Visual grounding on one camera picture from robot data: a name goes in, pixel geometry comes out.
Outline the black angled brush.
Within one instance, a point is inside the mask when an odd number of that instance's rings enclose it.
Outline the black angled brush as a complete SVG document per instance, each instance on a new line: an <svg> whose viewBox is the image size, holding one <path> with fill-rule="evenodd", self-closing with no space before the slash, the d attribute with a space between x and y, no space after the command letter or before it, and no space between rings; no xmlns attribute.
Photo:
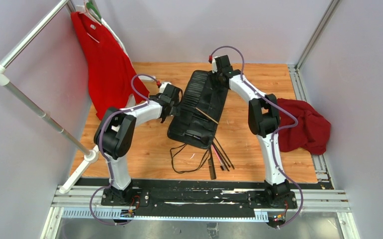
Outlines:
<svg viewBox="0 0 383 239"><path fill-rule="evenodd" d="M220 157L221 157L221 159L222 159L222 161L223 161L225 170L230 171L229 167L228 167L228 166L225 164L225 162L224 162L224 157L222 156L221 151L218 149L218 147L216 146L215 143L213 143L213 145L215 146L216 150L218 151L218 153L219 153L219 155L220 155Z"/></svg>

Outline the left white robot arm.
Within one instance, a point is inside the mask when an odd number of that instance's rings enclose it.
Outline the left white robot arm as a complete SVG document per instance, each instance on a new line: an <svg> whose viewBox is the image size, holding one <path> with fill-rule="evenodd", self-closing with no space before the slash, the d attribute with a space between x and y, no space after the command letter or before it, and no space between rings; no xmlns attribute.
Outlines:
<svg viewBox="0 0 383 239"><path fill-rule="evenodd" d="M128 108L109 107L96 130L94 143L105 158L110 174L108 190L122 206L133 199L127 153L132 145L135 128L151 120L171 116L181 102L182 89L165 82L159 93L149 100Z"/></svg>

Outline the black makeup brush roll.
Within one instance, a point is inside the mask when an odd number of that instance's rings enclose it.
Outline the black makeup brush roll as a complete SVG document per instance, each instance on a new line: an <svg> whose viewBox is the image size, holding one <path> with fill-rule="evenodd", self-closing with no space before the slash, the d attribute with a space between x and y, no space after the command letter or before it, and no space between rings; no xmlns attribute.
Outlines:
<svg viewBox="0 0 383 239"><path fill-rule="evenodd" d="M228 89L211 71L195 70L186 86L179 114L174 116L167 136L169 139L200 149L212 144Z"/></svg>

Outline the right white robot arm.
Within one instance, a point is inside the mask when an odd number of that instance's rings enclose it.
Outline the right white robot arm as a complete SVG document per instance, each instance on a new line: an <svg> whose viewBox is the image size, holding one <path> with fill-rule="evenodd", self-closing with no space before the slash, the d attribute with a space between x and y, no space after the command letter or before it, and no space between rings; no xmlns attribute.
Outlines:
<svg viewBox="0 0 383 239"><path fill-rule="evenodd" d="M248 102L248 126L260 144L265 165L265 201L273 208L285 199L294 198L289 180L284 176L279 136L280 113L277 98L266 94L250 83L240 70L234 70L227 55L209 56L215 79Z"/></svg>

